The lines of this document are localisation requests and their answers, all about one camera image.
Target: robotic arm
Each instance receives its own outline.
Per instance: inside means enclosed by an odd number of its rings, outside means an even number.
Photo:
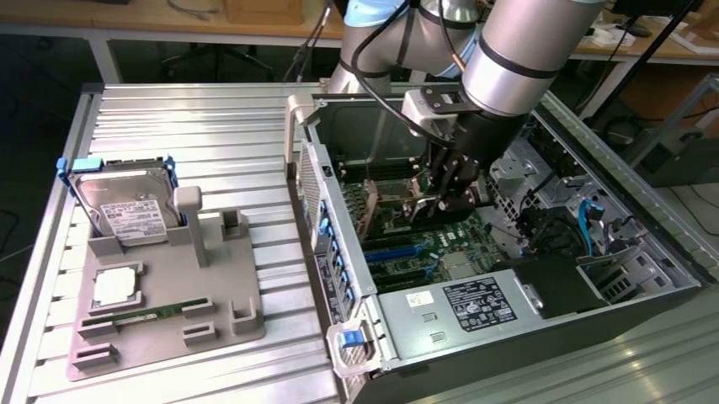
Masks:
[[[432,147],[431,153],[438,206],[451,212],[480,205],[478,178],[507,150],[606,0],[498,0],[480,35],[475,0],[442,1],[451,41],[468,60],[460,90],[432,86],[407,92],[403,114],[435,139],[452,143]],[[398,7],[406,7],[404,2],[350,2],[331,92],[358,92],[362,75],[375,90],[388,93],[392,65],[435,75],[459,73],[442,41],[438,0],[423,0],[418,10],[403,14],[374,38],[356,60],[359,69],[352,69],[360,42]],[[371,18],[359,19],[360,13]]]

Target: aluminum table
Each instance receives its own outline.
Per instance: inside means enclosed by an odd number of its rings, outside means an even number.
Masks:
[[[89,224],[56,181],[0,357],[0,403],[339,401],[282,165],[287,96],[319,92],[316,84],[163,84],[111,85],[81,96],[64,157],[168,153],[180,185],[203,188],[204,212],[243,209],[267,335],[68,382],[69,323]],[[718,341],[714,289],[615,340],[420,402],[715,402]]]
[[[247,215],[267,335],[69,382],[89,223],[55,181],[5,338],[4,402],[338,401],[282,158],[287,96],[318,91],[316,84],[145,85],[107,86],[81,96],[64,157],[169,154],[180,185],[203,189],[203,213],[238,206]]]

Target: power supply label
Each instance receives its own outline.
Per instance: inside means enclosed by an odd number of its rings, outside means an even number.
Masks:
[[[459,325],[467,332],[516,320],[495,278],[454,284],[444,288]]]
[[[165,221],[155,199],[100,205],[119,240],[165,235]]]

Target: wooden table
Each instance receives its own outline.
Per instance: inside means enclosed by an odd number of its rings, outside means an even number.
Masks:
[[[612,21],[616,16],[608,12],[604,12],[604,20]],[[580,118],[584,119],[592,116],[599,109],[602,103],[607,99],[611,92],[615,90],[616,85],[623,80],[624,76],[638,62],[639,57],[650,47],[650,44],[656,39],[659,32],[664,26],[651,20],[639,19],[642,24],[650,31],[650,38],[636,38],[632,46],[623,46],[619,48],[612,61],[618,61],[610,75],[603,81],[592,99],[588,101],[587,106],[580,111]],[[580,60],[596,60],[604,61],[608,59],[615,47],[600,47],[594,44],[580,45],[572,55],[572,59]],[[703,66],[719,66],[719,56],[698,55],[690,51],[684,46],[671,39],[664,41],[664,44],[659,47],[650,59],[650,63],[662,63],[672,65],[703,65]]]
[[[177,0],[193,8],[222,8],[223,0]],[[246,45],[299,46],[315,26],[323,11],[323,0],[304,0],[302,25],[230,24],[224,15],[210,14],[210,20],[169,8],[165,0],[131,0],[128,5],[96,3],[92,0],[0,0],[0,33],[83,38],[96,58],[107,83],[121,82],[109,40],[151,40]],[[582,116],[591,115],[616,87],[639,56],[656,38],[662,26],[640,20],[654,35],[638,38],[630,48],[622,48],[619,61]],[[335,11],[324,28],[318,47],[340,47],[342,18]],[[602,61],[614,47],[580,45],[572,59]],[[659,48],[652,63],[719,66],[719,56],[696,55],[672,40]]]
[[[177,0],[192,8],[223,8],[223,0]],[[109,40],[151,40],[238,45],[299,46],[308,37],[323,0],[304,0],[303,24],[230,24],[223,13],[203,21],[173,10],[165,0],[131,0],[127,5],[92,0],[0,0],[0,33],[85,39],[105,83],[120,83]],[[336,10],[318,47],[339,48],[343,23]]]

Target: motherboard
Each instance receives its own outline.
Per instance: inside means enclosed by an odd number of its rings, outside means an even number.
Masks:
[[[476,212],[414,226],[410,205],[434,204],[427,175],[340,184],[380,293],[484,274],[507,258]]]

